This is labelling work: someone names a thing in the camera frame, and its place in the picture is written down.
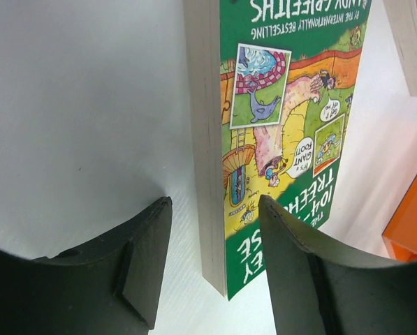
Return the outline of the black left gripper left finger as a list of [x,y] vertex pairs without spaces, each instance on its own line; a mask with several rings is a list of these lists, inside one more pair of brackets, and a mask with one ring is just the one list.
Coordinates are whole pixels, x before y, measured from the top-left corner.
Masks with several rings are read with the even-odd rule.
[[53,258],[0,249],[0,334],[147,334],[156,324],[173,203]]

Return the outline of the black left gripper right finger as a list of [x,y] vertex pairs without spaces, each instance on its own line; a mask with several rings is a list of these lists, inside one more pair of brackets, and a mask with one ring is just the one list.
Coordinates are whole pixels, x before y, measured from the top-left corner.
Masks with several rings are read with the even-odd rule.
[[278,334],[417,334],[417,260],[344,244],[267,195],[258,211]]

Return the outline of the orange green treehouse book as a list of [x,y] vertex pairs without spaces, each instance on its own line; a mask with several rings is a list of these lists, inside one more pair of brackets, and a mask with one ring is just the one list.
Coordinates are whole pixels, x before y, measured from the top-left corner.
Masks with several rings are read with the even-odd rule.
[[417,97],[417,1],[383,4],[409,93]]

